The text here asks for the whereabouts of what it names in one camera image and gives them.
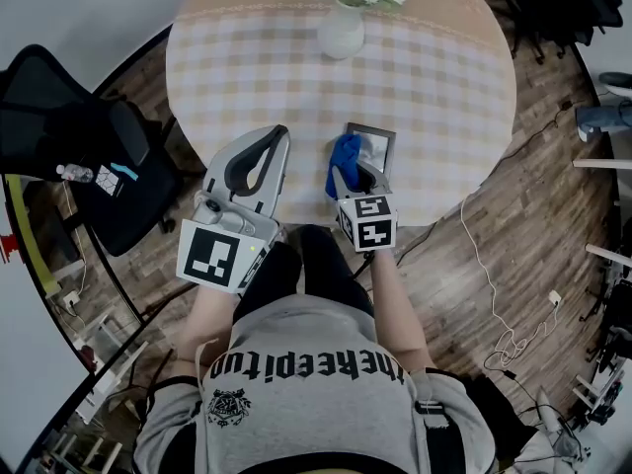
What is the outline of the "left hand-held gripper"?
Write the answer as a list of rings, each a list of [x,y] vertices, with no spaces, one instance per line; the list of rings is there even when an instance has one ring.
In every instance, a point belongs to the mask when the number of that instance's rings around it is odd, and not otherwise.
[[[251,130],[220,149],[182,222],[177,276],[227,293],[246,290],[269,254],[280,226],[274,219],[290,134],[277,124]],[[210,193],[227,191],[227,197]],[[253,200],[248,205],[246,200]]]

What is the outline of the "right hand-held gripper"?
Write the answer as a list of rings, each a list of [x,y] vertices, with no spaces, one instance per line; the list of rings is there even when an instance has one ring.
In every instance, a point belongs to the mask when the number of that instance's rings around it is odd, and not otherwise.
[[[330,197],[337,200],[339,225],[357,253],[393,248],[398,214],[386,176],[357,162],[358,186],[350,190],[338,166],[330,172]]]

